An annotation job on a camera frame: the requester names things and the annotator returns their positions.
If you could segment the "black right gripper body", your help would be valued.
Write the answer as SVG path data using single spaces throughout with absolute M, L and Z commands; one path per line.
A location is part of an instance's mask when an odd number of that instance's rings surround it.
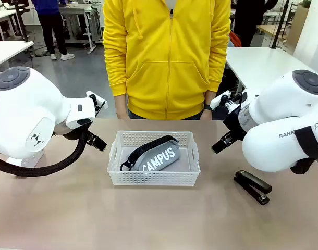
M 224 125 L 229 129 L 229 132 L 224 135 L 226 143 L 234 143 L 237 140 L 242 141 L 247 134 L 238 120 L 240 111 L 240 107 L 235 108 L 224 120 Z

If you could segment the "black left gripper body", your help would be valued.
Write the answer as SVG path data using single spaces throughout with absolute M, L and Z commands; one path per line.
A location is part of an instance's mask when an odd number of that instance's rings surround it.
M 91 124 L 92 124 L 92 122 L 89 122 L 89 123 L 82 125 L 78 128 L 70 129 L 69 127 L 66 126 L 65 123 L 60 123 L 60 124 L 55 126 L 54 131 L 53 131 L 53 135 L 55 135 L 55 136 L 61 135 L 61 136 L 65 137 L 66 139 L 71 140 L 71 141 L 78 140 L 81 131 L 83 131 L 83 130 L 87 131 Z

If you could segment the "person's right hand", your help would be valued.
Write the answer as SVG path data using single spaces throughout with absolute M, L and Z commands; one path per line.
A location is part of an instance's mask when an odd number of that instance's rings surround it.
M 118 95 L 114 97 L 115 111 L 118 119 L 127 120 L 130 119 L 128 115 L 128 109 L 126 106 L 126 95 Z

